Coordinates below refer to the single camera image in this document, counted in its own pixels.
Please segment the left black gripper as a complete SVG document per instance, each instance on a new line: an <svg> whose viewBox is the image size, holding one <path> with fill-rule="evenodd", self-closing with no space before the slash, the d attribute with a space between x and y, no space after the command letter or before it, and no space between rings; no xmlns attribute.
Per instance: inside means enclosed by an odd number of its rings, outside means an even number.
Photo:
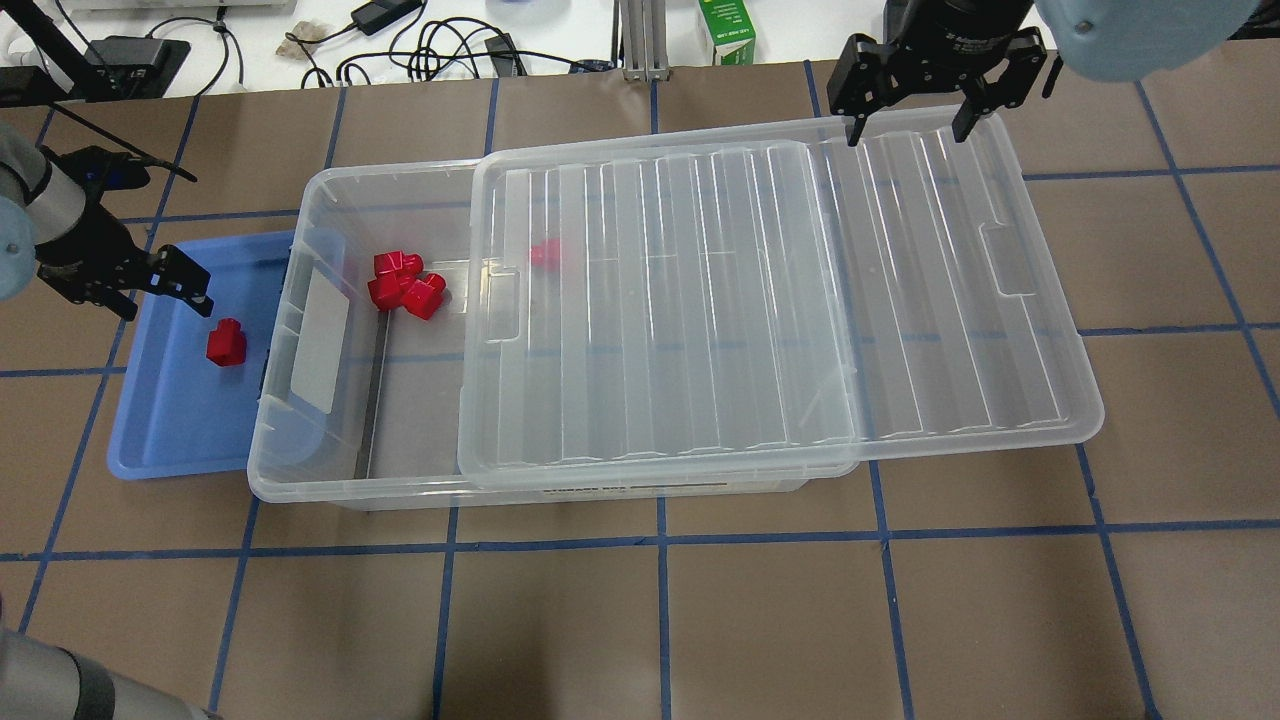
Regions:
<svg viewBox="0 0 1280 720"><path fill-rule="evenodd" d="M146 252L125 236L82 243L70 237L38 246L38 278L70 304L105 307L133 322L138 306L128 295L140 291L174 297L210 318L210 273L175 245Z"/></svg>

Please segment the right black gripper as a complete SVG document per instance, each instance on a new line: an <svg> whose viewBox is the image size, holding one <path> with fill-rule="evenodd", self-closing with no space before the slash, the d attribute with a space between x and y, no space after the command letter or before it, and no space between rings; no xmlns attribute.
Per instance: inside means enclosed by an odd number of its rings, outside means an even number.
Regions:
<svg viewBox="0 0 1280 720"><path fill-rule="evenodd" d="M987 117L1030 95L1048 54L1030 1L887 1L881 35L847 38L829 77L829 111L856 147L869 119L916 95L960 92L951 131L964 143Z"/></svg>

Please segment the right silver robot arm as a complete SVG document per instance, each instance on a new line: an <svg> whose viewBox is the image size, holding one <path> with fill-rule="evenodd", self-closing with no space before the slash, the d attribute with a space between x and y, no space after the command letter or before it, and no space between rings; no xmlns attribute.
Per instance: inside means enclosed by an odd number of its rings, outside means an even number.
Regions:
<svg viewBox="0 0 1280 720"><path fill-rule="evenodd" d="M883 38L847 38L828 110L856 145L876 113L957 92L951 132L964 142L1033 88L1048 97L1062 68L1103 83L1143 79L1204 55L1258 12L1257 1L888 1Z"/></svg>

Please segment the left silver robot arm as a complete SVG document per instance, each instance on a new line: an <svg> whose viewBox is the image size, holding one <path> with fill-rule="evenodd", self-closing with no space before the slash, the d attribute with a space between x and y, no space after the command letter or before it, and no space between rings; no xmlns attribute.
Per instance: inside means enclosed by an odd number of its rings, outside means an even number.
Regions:
<svg viewBox="0 0 1280 720"><path fill-rule="evenodd" d="M188 170L128 145L88 146L59 155L3 123L3 299L42 281L69 304L105 307L124 322L138 306L132 291L178 299L209 318L210 273L174 245L140 247L102 204L108 192L137 190L150 170Z"/></svg>

